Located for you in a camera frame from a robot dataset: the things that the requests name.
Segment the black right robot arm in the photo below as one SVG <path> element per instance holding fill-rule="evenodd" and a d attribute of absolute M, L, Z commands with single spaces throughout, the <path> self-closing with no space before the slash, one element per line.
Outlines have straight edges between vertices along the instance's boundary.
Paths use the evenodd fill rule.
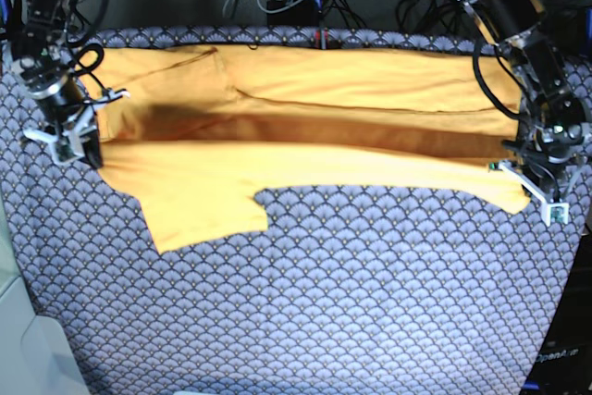
<path fill-rule="evenodd" d="M 92 43 L 109 0 L 101 0 L 97 17 L 76 40 L 70 25 L 80 0 L 1 0 L 8 67 L 26 94 L 43 113 L 41 130 L 26 129 L 25 138 L 44 144 L 53 161 L 65 166 L 84 162 L 95 170 L 103 165 L 98 111 L 126 96 L 125 89 L 99 87 L 97 99 L 80 87 L 93 77 L 105 50 Z"/>

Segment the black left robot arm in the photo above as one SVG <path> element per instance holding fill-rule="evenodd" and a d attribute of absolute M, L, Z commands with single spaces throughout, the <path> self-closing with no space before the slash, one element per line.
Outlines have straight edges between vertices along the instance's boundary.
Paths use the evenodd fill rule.
<path fill-rule="evenodd" d="M 539 200 L 546 226 L 566 224 L 567 197 L 589 163 L 591 110 L 569 86 L 560 52 L 541 28 L 545 8 L 540 0 L 456 1 L 481 34 L 472 55 L 479 87 L 497 110 L 519 124 L 515 139 L 502 144 L 514 158 L 489 167 L 516 179 Z M 522 93 L 518 111 L 504 105 L 486 84 L 480 67 L 485 44 L 493 47 Z"/>

